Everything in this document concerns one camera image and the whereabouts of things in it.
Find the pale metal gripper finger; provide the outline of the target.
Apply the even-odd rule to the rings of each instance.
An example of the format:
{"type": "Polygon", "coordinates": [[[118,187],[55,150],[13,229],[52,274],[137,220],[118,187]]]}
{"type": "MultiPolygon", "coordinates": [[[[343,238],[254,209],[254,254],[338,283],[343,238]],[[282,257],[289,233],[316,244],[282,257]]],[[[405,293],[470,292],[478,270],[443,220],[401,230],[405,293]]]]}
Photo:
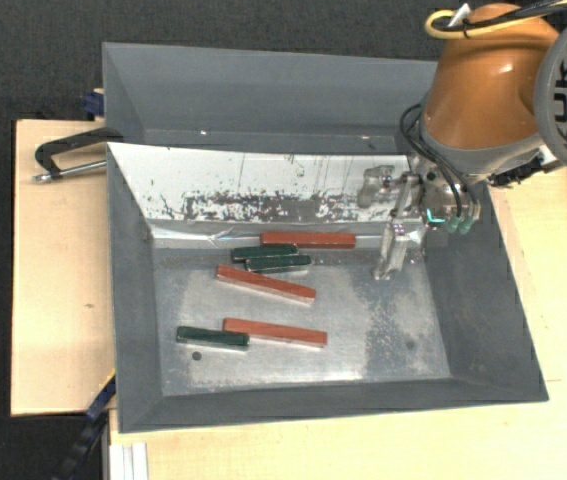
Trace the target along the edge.
{"type": "Polygon", "coordinates": [[[395,226],[391,222],[387,222],[381,237],[379,259],[373,270],[373,278],[375,280],[386,278],[394,269],[393,264],[397,246],[395,226]]]}
{"type": "Polygon", "coordinates": [[[402,270],[411,239],[407,235],[394,235],[387,256],[387,272],[393,273],[402,270]]]}

